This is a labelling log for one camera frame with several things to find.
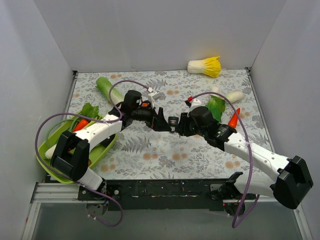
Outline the orange padlock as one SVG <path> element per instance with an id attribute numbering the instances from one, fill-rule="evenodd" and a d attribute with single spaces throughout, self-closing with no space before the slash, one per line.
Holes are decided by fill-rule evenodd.
<path id="1" fill-rule="evenodd" d="M 148 101 L 144 101 L 144 102 L 142 102 L 142 104 L 141 104 L 141 107 L 142 108 L 148 108 L 150 106 L 150 103 L 148 102 Z"/>

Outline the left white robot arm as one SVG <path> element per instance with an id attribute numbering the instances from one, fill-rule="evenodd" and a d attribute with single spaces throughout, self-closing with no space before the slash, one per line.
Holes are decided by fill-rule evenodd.
<path id="1" fill-rule="evenodd" d="M 120 104 L 122 118 L 112 109 L 102 122 L 96 122 L 76 132 L 63 132 L 57 142 L 50 160 L 50 166 L 64 174 L 73 182 L 89 188 L 89 194 L 95 200 L 106 196 L 103 178 L 88 167 L 91 150 L 98 144 L 132 124 L 133 121 L 146 123 L 156 132 L 171 132 L 172 127 L 166 121 L 163 108 L 158 111 L 153 107 L 152 94 L 142 101 L 142 94 L 129 90 Z"/>

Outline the black padlock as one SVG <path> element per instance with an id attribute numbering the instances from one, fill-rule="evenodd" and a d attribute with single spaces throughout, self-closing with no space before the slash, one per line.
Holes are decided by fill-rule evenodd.
<path id="1" fill-rule="evenodd" d="M 168 117 L 168 124 L 171 128 L 171 133 L 174 133 L 176 131 L 176 127 L 179 124 L 179 118 L 176 116 L 169 116 Z"/>

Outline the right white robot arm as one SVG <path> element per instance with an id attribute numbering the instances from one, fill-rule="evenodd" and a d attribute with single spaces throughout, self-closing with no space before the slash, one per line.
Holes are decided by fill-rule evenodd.
<path id="1" fill-rule="evenodd" d="M 217 199 L 237 199 L 245 193 L 263 195 L 294 210 L 314 185 L 303 158 L 288 158 L 247 142 L 234 128 L 218 123 L 205 106 L 181 113 L 175 131 L 185 137 L 199 135 L 210 146 L 253 164 L 269 177 L 268 180 L 254 180 L 249 176 L 250 185 L 246 188 L 246 182 L 241 180 L 244 174 L 238 171 L 213 192 Z"/>

